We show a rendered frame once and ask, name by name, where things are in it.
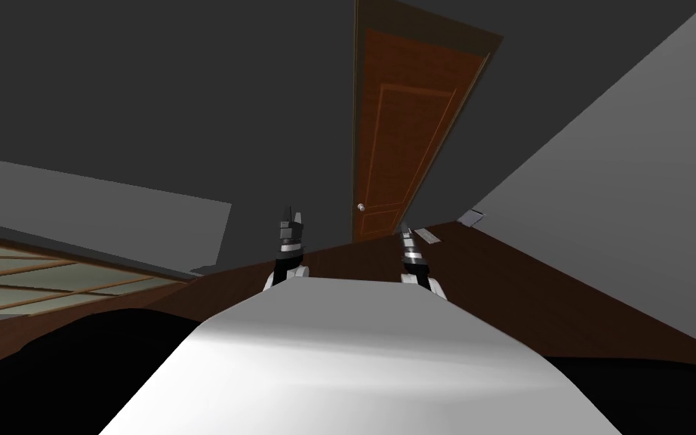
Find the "brown wooden door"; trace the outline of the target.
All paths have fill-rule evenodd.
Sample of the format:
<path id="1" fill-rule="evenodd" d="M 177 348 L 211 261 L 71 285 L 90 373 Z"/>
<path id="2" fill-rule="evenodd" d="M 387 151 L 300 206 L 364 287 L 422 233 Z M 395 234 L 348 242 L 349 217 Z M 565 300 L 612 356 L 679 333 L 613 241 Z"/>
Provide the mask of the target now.
<path id="1" fill-rule="evenodd" d="M 489 58 L 365 31 L 356 97 L 354 241 L 397 229 Z"/>

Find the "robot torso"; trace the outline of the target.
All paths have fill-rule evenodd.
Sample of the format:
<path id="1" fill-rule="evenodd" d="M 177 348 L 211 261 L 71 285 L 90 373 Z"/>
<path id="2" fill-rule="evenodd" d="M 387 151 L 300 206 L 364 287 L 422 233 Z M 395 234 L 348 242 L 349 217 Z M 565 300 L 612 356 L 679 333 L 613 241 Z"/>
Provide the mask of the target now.
<path id="1" fill-rule="evenodd" d="M 100 435 L 621 435 L 419 285 L 296 277 L 202 322 Z"/>

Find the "window with wooden bars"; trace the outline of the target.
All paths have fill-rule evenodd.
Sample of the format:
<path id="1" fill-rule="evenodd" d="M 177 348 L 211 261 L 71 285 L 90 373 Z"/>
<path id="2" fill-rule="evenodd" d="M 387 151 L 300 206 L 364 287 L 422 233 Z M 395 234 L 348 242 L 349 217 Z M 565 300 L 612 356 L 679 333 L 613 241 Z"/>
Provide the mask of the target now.
<path id="1" fill-rule="evenodd" d="M 176 289 L 195 278 L 191 273 L 103 261 L 0 238 L 0 319 Z"/>

